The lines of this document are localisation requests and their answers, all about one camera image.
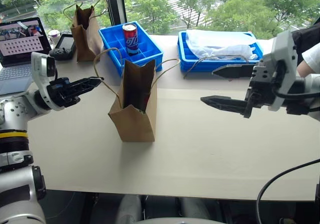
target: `white table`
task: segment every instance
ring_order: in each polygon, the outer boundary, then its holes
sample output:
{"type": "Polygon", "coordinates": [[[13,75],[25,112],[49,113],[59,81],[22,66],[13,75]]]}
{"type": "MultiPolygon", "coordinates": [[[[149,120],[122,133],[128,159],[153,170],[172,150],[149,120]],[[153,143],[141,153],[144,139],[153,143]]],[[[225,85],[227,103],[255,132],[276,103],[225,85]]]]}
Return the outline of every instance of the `white table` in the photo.
{"type": "MultiPolygon", "coordinates": [[[[176,36],[155,36],[163,60],[177,57],[176,36]]],[[[175,62],[163,65],[164,69],[175,62]]],[[[71,81],[94,76],[91,63],[57,65],[71,81]]],[[[120,78],[104,55],[98,65],[111,85],[120,78]]],[[[149,194],[217,199],[256,199],[273,176],[319,158],[320,125],[282,109],[254,109],[250,119],[211,108],[200,97],[244,99],[249,81],[209,73],[182,79],[178,67],[159,80],[154,143],[123,143],[108,117],[115,97],[103,85],[61,112],[29,122],[30,149],[46,187],[100,193],[149,194]]],[[[311,201],[319,165],[279,179],[266,200],[311,201]]]]}

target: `blue plastic crate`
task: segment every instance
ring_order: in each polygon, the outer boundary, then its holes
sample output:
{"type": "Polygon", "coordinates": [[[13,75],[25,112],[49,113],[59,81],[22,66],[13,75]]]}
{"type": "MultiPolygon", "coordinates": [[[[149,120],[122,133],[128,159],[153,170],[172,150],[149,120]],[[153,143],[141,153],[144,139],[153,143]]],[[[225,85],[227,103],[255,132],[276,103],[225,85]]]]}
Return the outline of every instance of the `blue plastic crate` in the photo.
{"type": "MultiPolygon", "coordinates": [[[[147,32],[136,21],[130,23],[134,23],[138,29],[139,53],[133,56],[129,56],[127,54],[126,43],[124,41],[125,36],[122,29],[123,24],[102,28],[99,30],[99,34],[103,40],[105,49],[115,47],[121,52],[122,63],[120,63],[120,56],[117,50],[108,52],[120,76],[122,76],[122,71],[125,66],[125,59],[139,66],[143,66],[148,61],[155,59],[155,65],[157,66],[162,62],[162,57],[164,55],[163,51],[156,45],[147,32]]],[[[156,70],[162,70],[162,65],[160,65],[156,70]]]]}
{"type": "MultiPolygon", "coordinates": [[[[255,36],[250,32],[241,32],[247,35],[250,35],[255,38],[255,36]]],[[[198,58],[194,55],[194,53],[191,52],[191,50],[188,48],[188,45],[186,43],[186,32],[181,31],[179,32],[178,37],[178,53],[181,60],[180,68],[181,71],[186,72],[188,71],[195,62],[198,61],[198,58]]],[[[256,64],[262,57],[263,57],[263,50],[261,46],[256,42],[250,47],[255,47],[256,49],[253,51],[258,58],[255,60],[250,60],[249,63],[254,65],[256,64]]],[[[245,64],[246,61],[237,58],[232,60],[203,60],[199,64],[196,65],[190,72],[212,72],[213,70],[225,66],[227,64],[245,64]]]]}

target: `person's arm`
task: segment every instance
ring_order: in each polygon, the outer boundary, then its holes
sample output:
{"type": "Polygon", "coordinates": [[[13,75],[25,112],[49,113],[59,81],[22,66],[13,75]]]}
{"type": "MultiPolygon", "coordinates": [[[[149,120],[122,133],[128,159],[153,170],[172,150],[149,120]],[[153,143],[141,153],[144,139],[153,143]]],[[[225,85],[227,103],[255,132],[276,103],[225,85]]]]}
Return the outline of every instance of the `person's arm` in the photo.
{"type": "Polygon", "coordinates": [[[303,61],[298,65],[297,71],[301,77],[311,73],[320,73],[320,43],[302,53],[303,61]]]}

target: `white plastic bag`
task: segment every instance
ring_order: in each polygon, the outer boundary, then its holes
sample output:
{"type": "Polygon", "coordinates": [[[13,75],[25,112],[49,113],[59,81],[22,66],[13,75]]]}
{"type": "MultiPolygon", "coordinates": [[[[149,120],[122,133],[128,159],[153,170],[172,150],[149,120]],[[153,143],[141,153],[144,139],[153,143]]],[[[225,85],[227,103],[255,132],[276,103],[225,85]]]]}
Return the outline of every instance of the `white plastic bag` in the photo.
{"type": "Polygon", "coordinates": [[[220,59],[234,59],[236,57],[223,57],[224,55],[244,56],[246,59],[257,59],[253,54],[254,48],[249,45],[256,42],[252,36],[241,32],[221,32],[188,29],[186,43],[192,53],[201,59],[218,56],[220,59]]]}

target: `yellow ring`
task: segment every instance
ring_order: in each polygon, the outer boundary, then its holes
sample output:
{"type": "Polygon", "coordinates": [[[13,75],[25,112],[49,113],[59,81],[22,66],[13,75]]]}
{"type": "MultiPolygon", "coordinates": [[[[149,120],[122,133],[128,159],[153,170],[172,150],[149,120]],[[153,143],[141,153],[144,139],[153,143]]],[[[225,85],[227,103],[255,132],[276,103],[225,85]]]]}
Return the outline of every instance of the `yellow ring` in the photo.
{"type": "Polygon", "coordinates": [[[24,132],[0,133],[0,138],[9,138],[9,137],[25,137],[25,138],[28,138],[28,134],[24,133],[24,132]]]}

